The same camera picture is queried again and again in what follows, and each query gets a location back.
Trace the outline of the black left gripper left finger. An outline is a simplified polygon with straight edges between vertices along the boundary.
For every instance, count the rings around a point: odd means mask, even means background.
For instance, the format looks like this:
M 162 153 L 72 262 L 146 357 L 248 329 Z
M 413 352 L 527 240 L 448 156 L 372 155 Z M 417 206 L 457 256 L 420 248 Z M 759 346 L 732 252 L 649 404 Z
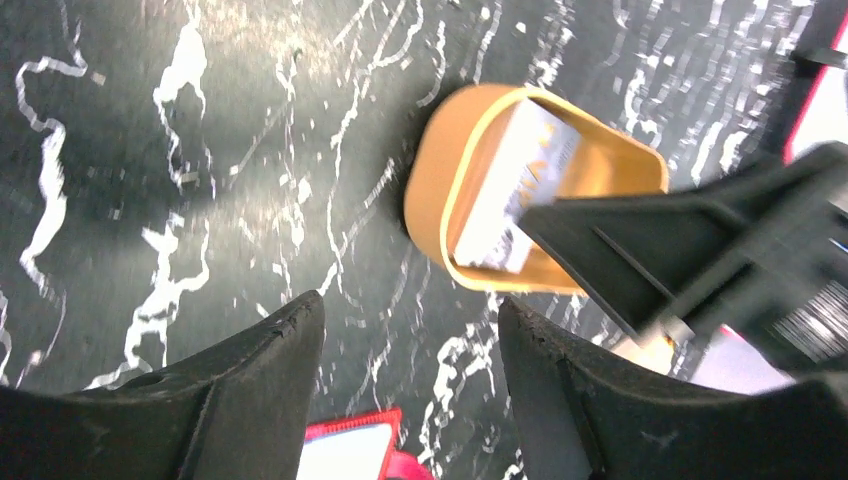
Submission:
M 321 295 L 109 390 L 1 391 L 5 479 L 293 479 L 324 342 Z

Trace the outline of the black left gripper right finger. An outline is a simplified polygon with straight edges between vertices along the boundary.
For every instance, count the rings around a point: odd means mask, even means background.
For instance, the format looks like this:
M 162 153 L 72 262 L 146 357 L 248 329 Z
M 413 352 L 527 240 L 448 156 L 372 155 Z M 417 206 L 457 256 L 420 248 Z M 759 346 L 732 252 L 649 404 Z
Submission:
M 498 330 L 530 479 L 843 479 L 847 377 L 748 396 L 655 373 L 506 298 Z

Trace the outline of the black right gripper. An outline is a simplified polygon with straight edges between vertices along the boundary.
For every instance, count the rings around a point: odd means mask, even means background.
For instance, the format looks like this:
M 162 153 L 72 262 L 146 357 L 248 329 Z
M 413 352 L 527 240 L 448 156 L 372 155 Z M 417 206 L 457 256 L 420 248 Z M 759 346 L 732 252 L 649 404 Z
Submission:
M 847 367 L 847 147 L 668 194 L 561 199 L 520 228 L 637 340 L 727 326 L 796 376 Z

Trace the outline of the red leather card holder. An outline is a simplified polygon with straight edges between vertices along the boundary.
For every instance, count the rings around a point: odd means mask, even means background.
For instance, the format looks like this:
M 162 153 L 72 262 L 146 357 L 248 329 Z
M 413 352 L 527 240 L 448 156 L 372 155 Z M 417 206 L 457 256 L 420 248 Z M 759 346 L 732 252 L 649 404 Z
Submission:
M 433 480 L 415 456 L 397 449 L 402 419 L 393 407 L 309 425 L 297 479 Z

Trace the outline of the silver credit card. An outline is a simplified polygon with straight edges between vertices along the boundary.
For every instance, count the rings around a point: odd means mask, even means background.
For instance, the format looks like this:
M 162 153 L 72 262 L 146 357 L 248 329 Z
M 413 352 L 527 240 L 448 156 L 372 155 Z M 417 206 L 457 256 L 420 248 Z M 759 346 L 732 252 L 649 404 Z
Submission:
M 457 207 L 461 230 L 448 237 L 454 263 L 521 272 L 533 241 L 518 220 L 528 208 L 552 202 L 581 140 L 573 126 L 532 99 L 498 114 L 478 143 L 484 168 L 468 172 L 473 202 Z

